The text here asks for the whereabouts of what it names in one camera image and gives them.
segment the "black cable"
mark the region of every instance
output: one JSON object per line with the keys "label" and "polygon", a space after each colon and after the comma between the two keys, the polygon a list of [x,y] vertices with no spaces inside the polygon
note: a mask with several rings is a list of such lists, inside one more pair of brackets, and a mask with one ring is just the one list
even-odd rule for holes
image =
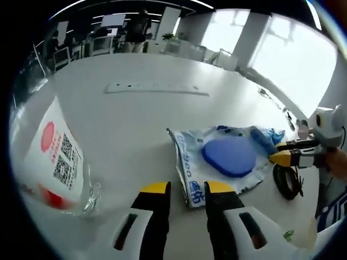
{"label": "black cable", "polygon": [[343,132],[344,132],[344,136],[343,136],[343,141],[342,141],[342,144],[341,144],[340,149],[343,148],[343,146],[344,146],[344,144],[345,144],[345,140],[346,140],[346,128],[343,126],[343,127],[342,127],[342,130],[343,130]]}
{"label": "black cable", "polygon": [[[289,187],[286,176],[289,176],[292,188]],[[297,167],[295,167],[294,171],[290,167],[282,167],[275,164],[273,169],[273,178],[279,192],[285,199],[292,200],[298,195],[298,193],[300,193],[302,197],[304,196],[302,190],[304,179],[301,179],[298,175]]]}

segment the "blue sponge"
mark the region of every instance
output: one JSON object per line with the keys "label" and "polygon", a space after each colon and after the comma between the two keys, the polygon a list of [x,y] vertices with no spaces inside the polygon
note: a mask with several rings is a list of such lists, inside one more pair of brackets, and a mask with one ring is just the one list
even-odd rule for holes
{"label": "blue sponge", "polygon": [[244,136],[209,141],[202,148],[202,156],[220,173],[233,178],[249,174],[256,162],[255,149]]}

